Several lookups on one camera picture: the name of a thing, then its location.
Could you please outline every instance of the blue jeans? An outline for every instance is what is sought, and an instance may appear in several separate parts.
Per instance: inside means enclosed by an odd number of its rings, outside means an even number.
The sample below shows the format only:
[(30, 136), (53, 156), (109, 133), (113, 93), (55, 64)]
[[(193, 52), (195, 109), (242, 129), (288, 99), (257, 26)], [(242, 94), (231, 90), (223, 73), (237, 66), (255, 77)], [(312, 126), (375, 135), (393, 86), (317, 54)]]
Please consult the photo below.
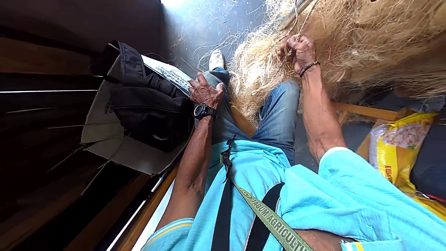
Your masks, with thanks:
[(226, 94), (229, 72), (218, 67), (204, 72), (203, 75), (211, 86), (216, 87), (218, 83), (223, 83), (225, 89), (224, 100), (217, 108), (218, 116), (212, 126), (212, 144), (225, 142), (235, 135), (236, 140), (255, 141), (282, 149), (293, 166), (294, 130), (300, 95), (297, 83), (283, 82), (271, 91), (260, 108), (259, 128), (250, 138), (236, 126), (231, 115), (231, 106)]

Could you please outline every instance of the plastic bag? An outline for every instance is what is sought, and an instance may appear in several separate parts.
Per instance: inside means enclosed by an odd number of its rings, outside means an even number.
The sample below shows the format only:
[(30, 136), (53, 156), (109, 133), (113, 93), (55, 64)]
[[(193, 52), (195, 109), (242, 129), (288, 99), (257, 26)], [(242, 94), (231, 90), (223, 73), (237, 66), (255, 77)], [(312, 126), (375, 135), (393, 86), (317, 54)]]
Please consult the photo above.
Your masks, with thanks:
[(434, 117), (438, 113), (415, 113), (370, 131), (370, 164), (402, 192), (446, 221), (446, 207), (417, 192), (410, 171)]

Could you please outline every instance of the watch face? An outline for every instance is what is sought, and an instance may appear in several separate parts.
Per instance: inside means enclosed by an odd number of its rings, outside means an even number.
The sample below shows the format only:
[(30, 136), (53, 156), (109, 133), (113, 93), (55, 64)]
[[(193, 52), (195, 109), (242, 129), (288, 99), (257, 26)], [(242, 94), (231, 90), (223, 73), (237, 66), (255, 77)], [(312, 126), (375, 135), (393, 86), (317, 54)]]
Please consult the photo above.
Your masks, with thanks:
[(203, 107), (201, 105), (198, 105), (194, 110), (194, 115), (198, 116), (201, 114), (202, 111), (203, 111)]

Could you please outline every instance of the fiber pile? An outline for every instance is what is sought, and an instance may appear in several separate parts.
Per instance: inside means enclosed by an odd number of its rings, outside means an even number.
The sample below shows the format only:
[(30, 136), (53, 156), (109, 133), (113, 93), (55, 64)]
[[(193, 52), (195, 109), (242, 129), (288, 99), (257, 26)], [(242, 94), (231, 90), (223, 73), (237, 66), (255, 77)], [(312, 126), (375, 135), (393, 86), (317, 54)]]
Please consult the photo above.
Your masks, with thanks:
[(281, 40), (302, 34), (316, 42), (316, 55), (329, 92), (398, 83), (414, 96), (446, 93), (446, 63), (417, 67), (406, 61), (439, 48), (444, 41), (443, 0), (318, 0), (297, 21), (280, 28), (294, 0), (267, 0), (266, 23), (247, 34), (231, 60), (229, 85), (236, 106), (256, 124), (269, 92), (286, 80), (300, 81), (289, 63), (277, 57)]

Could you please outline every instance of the dark floor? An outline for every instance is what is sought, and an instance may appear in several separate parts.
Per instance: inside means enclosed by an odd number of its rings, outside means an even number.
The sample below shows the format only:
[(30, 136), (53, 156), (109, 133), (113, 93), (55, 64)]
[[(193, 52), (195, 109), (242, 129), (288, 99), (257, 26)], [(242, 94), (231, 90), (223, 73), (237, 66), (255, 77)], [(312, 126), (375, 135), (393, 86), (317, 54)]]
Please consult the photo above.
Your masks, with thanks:
[[(262, 0), (161, 2), (164, 6), (168, 40), (168, 51), (163, 53), (166, 55), (165, 59), (192, 78), (197, 75), (198, 58), (227, 38), (229, 31), (237, 33), (251, 30), (260, 25), (264, 18)], [(235, 49), (236, 44), (232, 45), (232, 50)], [(230, 59), (231, 45), (228, 44), (222, 52), (226, 59)]]
[[(250, 31), (260, 25), (264, 19), (262, 0), (161, 0), (164, 7), (166, 37), (168, 50), (162, 56), (168, 63), (180, 68), (194, 78), (197, 71), (207, 68), (206, 59), (202, 60), (204, 67), (198, 68), (199, 58), (215, 48), (227, 38), (228, 31), (232, 33)], [(222, 49), (226, 59), (232, 57), (237, 45), (228, 45)], [(371, 126), (365, 124), (349, 124), (343, 128), (347, 146), (356, 150), (370, 131)], [(317, 172), (318, 165), (306, 145), (308, 142), (303, 119), (297, 118), (295, 132), (296, 164), (302, 164)]]

